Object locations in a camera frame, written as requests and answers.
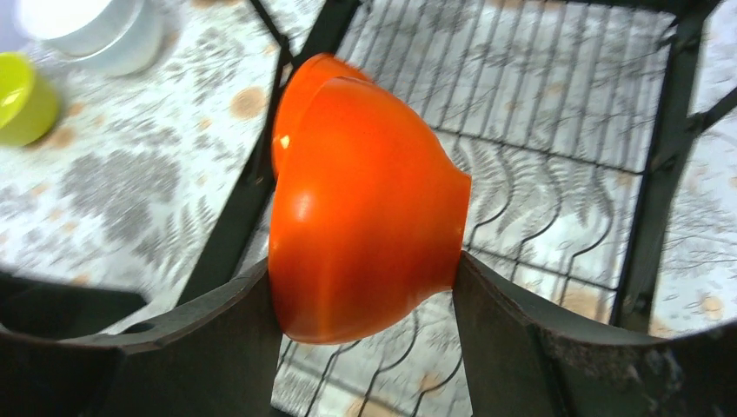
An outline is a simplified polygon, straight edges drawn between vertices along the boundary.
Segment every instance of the metal bar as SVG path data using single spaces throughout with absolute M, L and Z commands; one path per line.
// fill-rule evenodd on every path
M 533 329 L 505 314 L 503 300 L 484 279 L 493 272 L 485 270 L 483 277 L 472 259 L 461 257 L 453 301 L 474 415 L 568 415 L 558 386 L 549 381 L 555 377 L 541 366 L 541 347 L 530 337 Z
M 630 242 L 610 317 L 610 324 L 642 333 L 649 327 L 670 205 L 695 139 L 688 131 L 687 116 L 705 17 L 694 13 L 684 17 L 676 28 L 676 43 L 684 36 L 696 38 L 690 38 L 688 48 L 672 48 L 669 53 Z
M 269 29 L 269 33 L 271 33 L 271 36 L 274 38 L 274 42 L 281 44 L 282 39 L 286 37 L 282 34 L 282 32 L 277 29 L 276 24 L 274 23 L 274 19 L 271 18 L 271 15 L 266 10 L 266 7 L 264 7 L 263 3 L 261 3 L 261 0 L 248 0 L 254 9 L 256 9 L 256 13 L 261 18 L 261 21 L 264 25 L 266 25 L 266 28 Z M 292 57 L 292 51 L 289 49 L 289 47 L 284 51 L 284 53 L 287 54 L 289 57 L 289 61 L 292 62 L 294 60 L 294 57 Z
M 361 0 L 326 0 L 302 51 L 295 56 L 295 69 L 317 54 L 336 54 L 360 6 Z
M 453 297 L 474 415 L 737 412 L 737 323 L 664 341 L 560 308 L 468 254 Z
M 236 274 L 243 253 L 274 189 L 270 138 L 276 108 L 282 98 L 282 72 L 289 61 L 288 51 L 281 50 L 278 59 L 266 125 L 256 143 L 255 151 L 225 202 L 187 285 L 179 296 L 177 306 L 220 287 Z
M 715 123 L 721 120 L 722 117 L 728 115 L 734 108 L 737 108 L 737 87 L 727 93 L 726 96 L 723 96 L 711 109 L 702 114 L 701 132 L 714 126 Z
M 309 32 L 307 42 L 298 57 L 292 58 L 289 40 L 276 34 L 282 46 L 272 84 L 269 110 L 255 152 L 249 158 L 236 186 L 217 219 L 212 233 L 200 254 L 177 306 L 194 300 L 228 282 L 236 273 L 249 240 L 256 231 L 259 218 L 274 190 L 271 169 L 271 130 L 276 109 L 282 97 L 282 73 L 289 61 L 295 68 L 320 52 L 335 53 L 348 30 L 359 0 L 328 0 Z

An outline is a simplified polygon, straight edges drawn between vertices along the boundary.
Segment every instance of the green cup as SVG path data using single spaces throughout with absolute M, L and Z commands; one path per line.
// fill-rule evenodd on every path
M 58 96 L 33 64 L 15 52 L 0 53 L 0 145 L 37 141 L 58 114 Z

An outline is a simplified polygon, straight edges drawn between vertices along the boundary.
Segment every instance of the metal support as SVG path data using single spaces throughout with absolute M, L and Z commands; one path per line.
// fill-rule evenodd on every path
M 302 52 L 293 58 L 289 51 L 289 39 L 278 32 L 262 4 L 257 0 L 252 3 L 257 11 L 260 10 L 259 15 L 264 14 L 262 16 L 264 23 L 282 47 L 272 84 L 269 112 L 255 151 L 251 154 L 236 186 L 225 202 L 225 207 L 213 227 L 177 305 L 194 300 L 220 287 L 236 273 L 242 255 L 256 229 L 258 219 L 274 190 L 274 173 L 271 168 L 271 131 L 274 127 L 276 109 L 282 98 L 284 87 L 282 74 L 285 67 L 292 62 L 296 70 L 299 65 L 315 54 L 335 53 L 340 47 L 355 11 L 361 5 L 360 0 L 328 0 L 322 7 L 315 26 L 309 32 Z
M 281 341 L 262 261 L 123 334 L 0 333 L 0 415 L 269 415 Z
M 453 289 L 474 415 L 737 413 L 737 323 L 664 341 L 556 306 L 464 254 Z
M 703 133 L 735 108 L 737 108 L 737 87 L 723 96 L 711 109 L 691 116 L 689 122 L 692 126 L 697 126 L 699 133 Z
M 360 6 L 361 0 L 326 0 L 315 20 L 315 26 L 312 27 L 302 47 L 302 52 L 295 57 L 295 69 L 317 54 L 337 53 Z
M 634 210 L 630 241 L 610 324 L 646 333 L 671 202 L 696 135 L 688 112 L 699 61 L 704 19 L 711 10 L 683 17 L 668 57 L 653 140 Z
M 60 340 L 97 333 L 145 307 L 140 294 L 0 271 L 0 331 Z

